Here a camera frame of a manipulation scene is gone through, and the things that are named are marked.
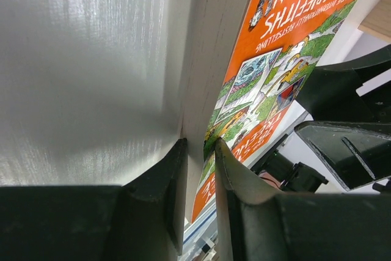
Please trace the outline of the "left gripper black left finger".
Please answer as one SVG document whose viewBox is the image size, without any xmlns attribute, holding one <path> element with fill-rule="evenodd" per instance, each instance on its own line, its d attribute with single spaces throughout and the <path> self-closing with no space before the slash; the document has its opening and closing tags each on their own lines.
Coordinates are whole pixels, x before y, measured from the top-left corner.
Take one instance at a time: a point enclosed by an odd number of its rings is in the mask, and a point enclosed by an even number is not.
<svg viewBox="0 0 391 261">
<path fill-rule="evenodd" d="M 177 260 L 188 143 L 126 185 L 3 186 L 2 260 Z"/>
</svg>

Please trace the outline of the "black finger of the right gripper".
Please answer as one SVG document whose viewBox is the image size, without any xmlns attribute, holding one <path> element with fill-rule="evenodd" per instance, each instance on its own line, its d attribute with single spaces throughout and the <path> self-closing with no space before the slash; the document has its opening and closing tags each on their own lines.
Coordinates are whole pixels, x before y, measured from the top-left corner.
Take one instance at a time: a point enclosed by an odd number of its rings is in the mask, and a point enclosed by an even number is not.
<svg viewBox="0 0 391 261">
<path fill-rule="evenodd" d="M 390 45 L 339 64 L 315 67 L 298 93 L 314 120 L 390 122 L 390 82 L 359 96 L 357 89 L 390 70 Z"/>
</svg>

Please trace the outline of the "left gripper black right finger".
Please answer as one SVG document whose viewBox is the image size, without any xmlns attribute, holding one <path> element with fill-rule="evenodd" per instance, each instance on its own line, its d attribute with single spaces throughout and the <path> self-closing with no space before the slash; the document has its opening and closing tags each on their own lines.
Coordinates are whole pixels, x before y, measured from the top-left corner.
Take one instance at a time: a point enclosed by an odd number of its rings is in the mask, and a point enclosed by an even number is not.
<svg viewBox="0 0 391 261">
<path fill-rule="evenodd" d="M 388 194 L 283 192 L 240 163 L 223 139 L 216 156 L 221 260 L 389 260 Z"/>
</svg>

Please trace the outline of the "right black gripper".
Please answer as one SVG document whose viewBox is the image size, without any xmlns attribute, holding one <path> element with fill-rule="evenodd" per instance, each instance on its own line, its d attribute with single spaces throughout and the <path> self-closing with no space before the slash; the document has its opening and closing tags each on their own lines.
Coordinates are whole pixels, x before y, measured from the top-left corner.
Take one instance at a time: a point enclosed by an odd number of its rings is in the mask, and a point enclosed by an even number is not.
<svg viewBox="0 0 391 261">
<path fill-rule="evenodd" d="M 390 124 L 378 122 L 306 121 L 294 132 L 315 153 L 345 190 L 390 178 Z M 251 171 L 281 191 L 315 193 L 329 181 L 314 168 L 292 163 L 278 147 L 283 135 Z"/>
</svg>

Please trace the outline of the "orange treehouse book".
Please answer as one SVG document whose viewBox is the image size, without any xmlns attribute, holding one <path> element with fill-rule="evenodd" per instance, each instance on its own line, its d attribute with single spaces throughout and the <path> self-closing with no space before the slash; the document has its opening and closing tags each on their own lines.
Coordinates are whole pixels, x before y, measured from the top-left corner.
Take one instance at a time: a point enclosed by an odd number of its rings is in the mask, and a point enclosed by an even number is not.
<svg viewBox="0 0 391 261">
<path fill-rule="evenodd" d="M 263 149 L 357 0 L 250 0 L 203 139 L 194 222 L 215 194 L 213 145 Z"/>
</svg>

